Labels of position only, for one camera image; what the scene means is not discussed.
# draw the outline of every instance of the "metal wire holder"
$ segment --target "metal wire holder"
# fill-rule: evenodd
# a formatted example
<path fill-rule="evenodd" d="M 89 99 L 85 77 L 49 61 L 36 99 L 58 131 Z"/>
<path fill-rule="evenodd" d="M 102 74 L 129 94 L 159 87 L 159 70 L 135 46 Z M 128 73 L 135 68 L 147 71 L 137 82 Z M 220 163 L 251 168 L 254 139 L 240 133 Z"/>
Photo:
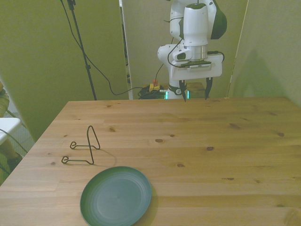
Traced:
<path fill-rule="evenodd" d="M 98 143 L 98 147 L 95 147 L 95 146 L 91 145 L 91 143 L 90 143 L 90 138 L 89 138 L 89 130 L 90 130 L 90 128 L 92 128 L 92 130 L 93 130 L 94 136 L 95 136 L 96 141 L 97 141 L 97 143 Z M 91 159 L 92 159 L 92 163 L 90 163 L 90 162 L 87 161 L 87 160 L 73 160 L 73 159 L 69 159 L 68 156 L 64 156 L 64 157 L 62 158 L 61 162 L 62 162 L 63 164 L 66 164 L 66 163 L 69 162 L 69 161 L 85 161 L 85 162 L 87 162 L 88 164 L 93 165 L 93 164 L 94 164 L 94 159 L 93 159 L 93 154 L 92 154 L 92 147 L 93 147 L 94 149 L 96 149 L 96 150 L 100 150 L 100 144 L 99 144 L 98 138 L 97 138 L 97 136 L 96 136 L 95 130 L 94 130 L 93 126 L 91 126 L 91 125 L 90 125 L 90 126 L 88 127 L 88 129 L 87 129 L 87 140 L 88 140 L 88 145 L 77 145 L 77 143 L 76 143 L 75 141 L 72 141 L 71 144 L 70 144 L 70 148 L 71 148 L 72 150 L 74 150 L 76 147 L 89 147 L 89 149 L 90 149 L 90 154 L 91 154 Z"/>

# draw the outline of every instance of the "plate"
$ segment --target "plate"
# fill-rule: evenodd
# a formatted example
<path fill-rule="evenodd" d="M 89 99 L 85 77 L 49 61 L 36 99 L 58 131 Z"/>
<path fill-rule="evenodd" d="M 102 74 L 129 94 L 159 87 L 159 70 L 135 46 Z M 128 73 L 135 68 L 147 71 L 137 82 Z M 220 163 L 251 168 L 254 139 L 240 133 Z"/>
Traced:
<path fill-rule="evenodd" d="M 137 169 L 106 169 L 86 185 L 80 199 L 81 214 L 90 226 L 130 226 L 150 205 L 150 185 Z"/>

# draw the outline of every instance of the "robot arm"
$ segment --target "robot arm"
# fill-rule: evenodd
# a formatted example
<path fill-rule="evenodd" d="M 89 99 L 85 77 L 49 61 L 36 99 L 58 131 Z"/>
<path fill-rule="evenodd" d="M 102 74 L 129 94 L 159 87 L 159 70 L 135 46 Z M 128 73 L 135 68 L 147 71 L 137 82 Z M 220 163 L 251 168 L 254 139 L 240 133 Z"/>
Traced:
<path fill-rule="evenodd" d="M 208 39 L 219 39 L 227 29 L 225 15 L 215 0 L 174 0 L 170 12 L 170 34 L 178 45 L 161 46 L 158 58 L 168 68 L 170 98 L 185 99 L 185 80 L 221 76 L 221 54 L 208 56 Z"/>

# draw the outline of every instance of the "black wire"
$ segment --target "black wire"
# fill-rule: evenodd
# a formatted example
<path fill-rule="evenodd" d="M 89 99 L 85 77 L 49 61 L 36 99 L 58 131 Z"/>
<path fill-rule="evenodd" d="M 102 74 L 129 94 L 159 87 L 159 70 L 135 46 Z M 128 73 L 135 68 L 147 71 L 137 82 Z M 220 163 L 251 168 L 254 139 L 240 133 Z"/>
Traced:
<path fill-rule="evenodd" d="M 158 73 L 159 73 L 159 71 L 160 71 L 160 69 L 162 68 L 162 66 L 163 66 L 164 64 L 162 64 L 161 65 L 161 67 L 159 68 L 159 70 L 157 71 L 157 74 L 156 74 L 156 77 L 155 77 L 155 80 L 157 80 L 157 75 L 158 75 Z"/>
<path fill-rule="evenodd" d="M 159 70 L 157 71 L 157 74 L 156 74 L 156 77 L 155 77 L 155 81 L 157 80 L 157 75 L 158 75 L 160 69 L 163 67 L 163 65 L 164 65 L 164 64 L 162 64 L 161 67 L 159 68 Z"/>
<path fill-rule="evenodd" d="M 6 131 L 0 129 L 0 131 L 4 132 L 6 135 L 8 135 L 10 138 L 12 138 L 26 153 L 28 153 L 28 151 L 25 150 L 25 148 L 23 148 L 23 146 L 9 133 L 7 133 Z"/>
<path fill-rule="evenodd" d="M 142 88 L 139 93 L 139 99 L 164 99 L 165 92 L 160 92 L 159 90 L 153 90 L 149 92 L 150 86 Z"/>
<path fill-rule="evenodd" d="M 64 3 L 63 3 L 63 0 L 60 0 L 60 1 L 61 1 L 61 3 L 62 3 L 62 6 L 63 6 L 64 11 L 65 11 L 65 14 L 66 14 L 66 16 L 67 16 L 67 20 L 68 20 L 68 23 L 69 23 L 69 27 L 70 27 L 70 30 L 71 30 L 71 34 L 72 34 L 73 38 L 75 39 L 75 41 L 76 41 L 77 45 L 79 46 L 79 48 L 82 50 L 82 48 L 81 48 L 79 42 L 77 41 L 76 37 L 75 37 L 74 34 L 73 34 L 73 30 L 72 30 L 72 27 L 71 27 L 71 23 L 70 23 L 70 20 L 69 20 L 69 17 L 68 17 L 68 14 L 67 14 L 65 5 L 64 5 Z M 113 90 L 112 90 L 111 83 L 110 83 L 109 79 L 104 75 L 104 73 L 102 73 L 102 72 L 94 65 L 94 63 L 89 59 L 89 57 L 86 55 L 86 53 L 85 53 L 85 56 L 86 56 L 86 58 L 88 59 L 88 61 L 93 65 L 93 67 L 94 67 L 96 70 L 98 70 L 98 71 L 100 72 L 100 74 L 102 74 L 103 77 L 108 81 L 109 87 L 110 87 L 110 90 L 111 90 L 112 94 L 118 96 L 118 95 L 127 93 L 128 91 L 131 91 L 132 89 L 143 89 L 143 87 L 134 87 L 134 88 L 131 88 L 131 89 L 129 89 L 129 90 L 123 92 L 123 93 L 115 94 L 115 93 L 113 92 Z"/>
<path fill-rule="evenodd" d="M 224 62 L 224 60 L 225 60 L 225 55 L 224 55 L 222 52 L 219 52 L 219 53 L 222 54 L 222 56 L 223 56 L 222 62 Z"/>
<path fill-rule="evenodd" d="M 183 39 L 181 39 L 180 41 L 179 41 L 179 43 L 178 44 L 176 44 L 176 46 L 169 52 L 169 54 L 167 55 L 167 61 L 168 61 L 168 63 L 171 65 L 171 66 L 174 66 L 174 67 L 178 67 L 178 68 L 184 68 L 183 66 L 176 66 L 176 65 L 173 65 L 170 61 L 169 61 L 169 55 L 173 52 L 173 50 L 181 43 L 181 41 L 182 41 Z"/>
<path fill-rule="evenodd" d="M 184 18 L 184 17 L 178 17 L 178 18 L 173 18 L 173 19 L 171 19 L 170 21 L 167 21 L 167 20 L 164 20 L 164 21 L 170 23 L 172 20 L 182 19 L 182 18 Z"/>

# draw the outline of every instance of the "microphone stand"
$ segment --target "microphone stand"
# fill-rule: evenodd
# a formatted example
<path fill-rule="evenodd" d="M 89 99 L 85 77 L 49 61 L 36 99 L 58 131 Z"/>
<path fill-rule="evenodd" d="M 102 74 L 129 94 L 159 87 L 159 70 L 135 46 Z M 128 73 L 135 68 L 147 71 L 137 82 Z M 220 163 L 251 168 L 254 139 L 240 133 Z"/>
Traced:
<path fill-rule="evenodd" d="M 94 86 L 93 86 L 91 73 L 90 73 L 91 66 L 88 65 L 88 63 L 87 63 L 87 58 L 86 58 L 86 54 L 85 54 L 85 51 L 84 51 L 84 46 L 83 46 L 83 43 L 82 43 L 81 38 L 80 38 L 79 27 L 77 25 L 75 14 L 74 14 L 74 6 L 73 5 L 75 5 L 75 0 L 67 0 L 67 1 L 68 1 L 69 9 L 72 12 L 72 16 L 73 16 L 73 20 L 74 20 L 74 23 L 75 23 L 77 35 L 79 37 L 80 48 L 81 48 L 81 51 L 83 52 L 83 56 L 84 56 L 84 60 L 85 60 L 85 64 L 86 64 L 86 70 L 87 70 L 88 77 L 89 77 L 89 80 L 90 80 L 90 85 L 91 85 L 91 89 L 92 89 L 92 92 L 93 92 L 94 100 L 97 100 L 95 90 L 94 90 Z"/>

